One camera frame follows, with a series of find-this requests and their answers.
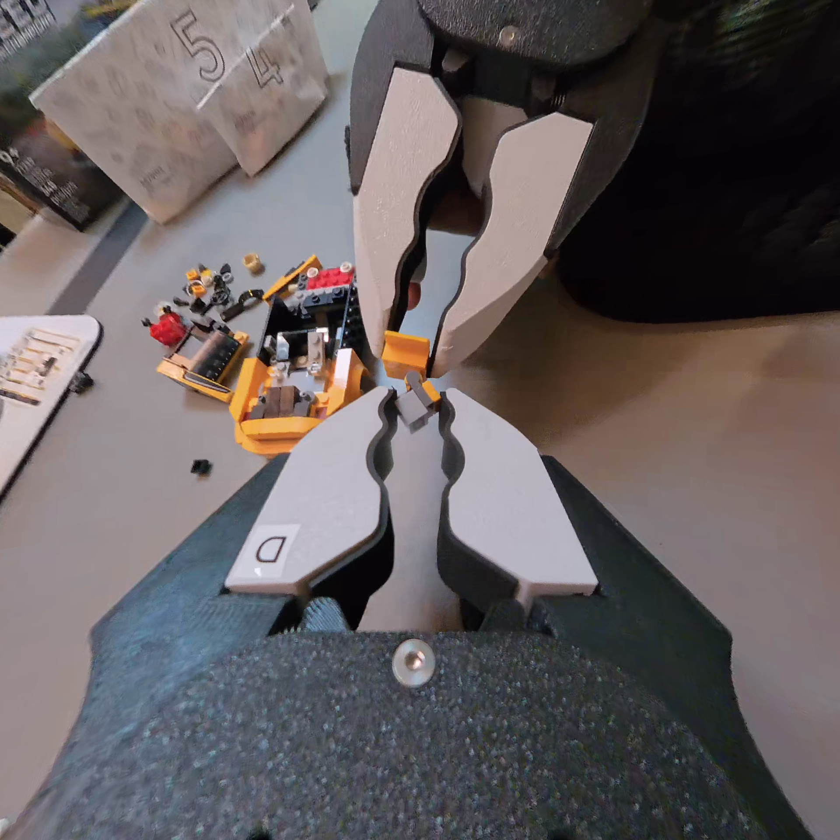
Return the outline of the yellow lego car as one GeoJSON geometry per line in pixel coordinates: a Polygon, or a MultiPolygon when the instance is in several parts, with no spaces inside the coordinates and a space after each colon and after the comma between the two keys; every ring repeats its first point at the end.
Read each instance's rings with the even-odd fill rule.
{"type": "Polygon", "coordinates": [[[236,442],[270,459],[289,454],[373,381],[353,263],[311,268],[268,305],[229,410],[236,442]]]}

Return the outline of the pile of small lego pieces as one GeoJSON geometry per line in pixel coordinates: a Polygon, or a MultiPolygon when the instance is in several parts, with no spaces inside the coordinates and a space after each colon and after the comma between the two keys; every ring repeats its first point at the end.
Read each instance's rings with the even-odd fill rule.
{"type": "Polygon", "coordinates": [[[174,296],[171,301],[174,308],[185,309],[195,316],[208,316],[211,310],[221,313],[235,303],[230,264],[222,264],[218,269],[198,265],[188,270],[185,278],[181,295],[174,296]]]}

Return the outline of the yellow lego side panel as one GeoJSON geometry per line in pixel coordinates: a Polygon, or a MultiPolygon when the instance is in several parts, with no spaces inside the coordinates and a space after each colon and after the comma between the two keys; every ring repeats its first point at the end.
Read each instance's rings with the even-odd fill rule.
{"type": "Polygon", "coordinates": [[[290,269],[286,275],[276,280],[275,283],[264,292],[262,300],[269,302],[276,294],[284,291],[291,283],[297,282],[300,277],[306,279],[311,268],[320,270],[321,267],[322,264],[317,255],[311,255],[308,259],[302,261],[298,266],[290,269]]]}

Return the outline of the yellow lego car roof section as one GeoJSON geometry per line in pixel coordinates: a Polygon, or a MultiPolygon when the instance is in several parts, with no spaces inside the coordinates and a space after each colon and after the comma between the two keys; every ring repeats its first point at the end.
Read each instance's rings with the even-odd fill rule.
{"type": "Polygon", "coordinates": [[[229,405],[234,391],[227,385],[227,378],[243,356],[248,342],[246,332],[233,332],[224,323],[216,324],[207,332],[189,329],[158,363],[155,371],[187,391],[229,405]]]}

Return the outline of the person's right forearm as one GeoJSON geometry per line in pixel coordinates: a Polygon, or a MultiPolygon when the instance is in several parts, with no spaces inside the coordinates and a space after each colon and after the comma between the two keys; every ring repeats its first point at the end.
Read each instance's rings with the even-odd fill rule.
{"type": "Polygon", "coordinates": [[[837,311],[839,2],[704,2],[644,126],[564,240],[579,305],[625,322],[837,311]]]}

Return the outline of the small white printed paper bag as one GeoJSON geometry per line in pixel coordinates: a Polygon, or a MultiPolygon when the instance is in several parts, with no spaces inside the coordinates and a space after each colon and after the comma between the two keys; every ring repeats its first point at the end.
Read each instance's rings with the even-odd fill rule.
{"type": "Polygon", "coordinates": [[[270,2],[267,24],[242,39],[241,55],[196,110],[255,176],[326,101],[329,71],[309,2],[270,2]]]}

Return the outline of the grey and yellow lego brick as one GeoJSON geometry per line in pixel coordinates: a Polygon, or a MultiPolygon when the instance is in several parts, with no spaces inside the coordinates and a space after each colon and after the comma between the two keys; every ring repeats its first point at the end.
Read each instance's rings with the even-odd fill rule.
{"type": "Polygon", "coordinates": [[[396,411],[410,434],[425,427],[438,412],[442,396],[421,372],[408,371],[404,376],[405,391],[395,399],[396,411]]]}

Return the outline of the sticker sheet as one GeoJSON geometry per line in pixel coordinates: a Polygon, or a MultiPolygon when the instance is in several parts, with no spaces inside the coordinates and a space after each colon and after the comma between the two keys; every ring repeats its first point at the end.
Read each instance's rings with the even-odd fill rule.
{"type": "Polygon", "coordinates": [[[81,339],[45,329],[30,329],[2,352],[1,397],[38,406],[56,388],[60,375],[73,372],[81,339]]]}

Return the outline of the large white printed paper bag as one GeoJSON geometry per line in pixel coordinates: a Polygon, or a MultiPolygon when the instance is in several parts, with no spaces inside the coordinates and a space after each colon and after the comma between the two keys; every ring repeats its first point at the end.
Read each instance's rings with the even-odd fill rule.
{"type": "Polygon", "coordinates": [[[138,2],[30,96],[157,224],[236,166],[197,105],[232,49],[227,2],[138,2]]]}

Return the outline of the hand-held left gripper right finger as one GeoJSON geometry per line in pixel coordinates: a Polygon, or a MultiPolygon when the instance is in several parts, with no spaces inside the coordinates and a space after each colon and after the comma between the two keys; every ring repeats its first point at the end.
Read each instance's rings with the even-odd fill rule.
{"type": "Polygon", "coordinates": [[[440,408],[446,485],[437,533],[441,580],[472,610],[544,596],[590,596],[599,581],[536,446],[457,389],[440,408]]]}

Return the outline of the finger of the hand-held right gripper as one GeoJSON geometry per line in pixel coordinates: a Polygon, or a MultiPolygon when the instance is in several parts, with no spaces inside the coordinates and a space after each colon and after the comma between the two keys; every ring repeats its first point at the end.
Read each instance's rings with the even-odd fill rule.
{"type": "Polygon", "coordinates": [[[554,112],[501,135],[485,183],[485,222],[464,253],[429,377],[446,375],[486,342],[547,265],[546,248],[593,129],[554,112]]]}
{"type": "Polygon", "coordinates": [[[355,274],[369,343],[399,330],[408,287],[425,260],[424,198],[461,133],[453,99],[436,78],[395,68],[371,152],[353,198],[355,274]]]}

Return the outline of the black lego box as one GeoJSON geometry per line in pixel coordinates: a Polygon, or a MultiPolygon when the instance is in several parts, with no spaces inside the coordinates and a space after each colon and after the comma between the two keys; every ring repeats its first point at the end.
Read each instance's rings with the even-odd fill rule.
{"type": "Polygon", "coordinates": [[[123,192],[33,105],[30,96],[132,2],[1,2],[2,175],[75,229],[123,192]]]}

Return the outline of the yellow lego corner brick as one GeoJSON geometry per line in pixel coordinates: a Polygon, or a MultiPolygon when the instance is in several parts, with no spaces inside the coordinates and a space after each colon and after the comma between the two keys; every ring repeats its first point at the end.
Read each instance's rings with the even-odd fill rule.
{"type": "Polygon", "coordinates": [[[430,352],[428,338],[392,330],[384,332],[381,361],[390,379],[402,381],[410,373],[426,378],[430,352]]]}

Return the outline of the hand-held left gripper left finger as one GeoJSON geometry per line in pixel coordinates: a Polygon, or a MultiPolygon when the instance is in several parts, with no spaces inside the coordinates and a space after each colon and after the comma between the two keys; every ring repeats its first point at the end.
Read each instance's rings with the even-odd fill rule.
{"type": "Polygon", "coordinates": [[[327,597],[355,630],[394,568],[385,478],[396,391],[375,387],[321,423],[287,457],[225,579],[237,594],[327,597]]]}

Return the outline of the black curved lego piece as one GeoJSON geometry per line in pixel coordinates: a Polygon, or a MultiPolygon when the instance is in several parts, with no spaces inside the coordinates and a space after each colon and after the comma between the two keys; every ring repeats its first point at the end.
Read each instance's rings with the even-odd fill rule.
{"type": "Polygon", "coordinates": [[[220,311],[220,318],[223,322],[230,322],[236,319],[244,312],[256,308],[260,303],[264,302],[265,292],[262,289],[247,289],[241,292],[236,302],[229,305],[226,309],[220,311]]]}

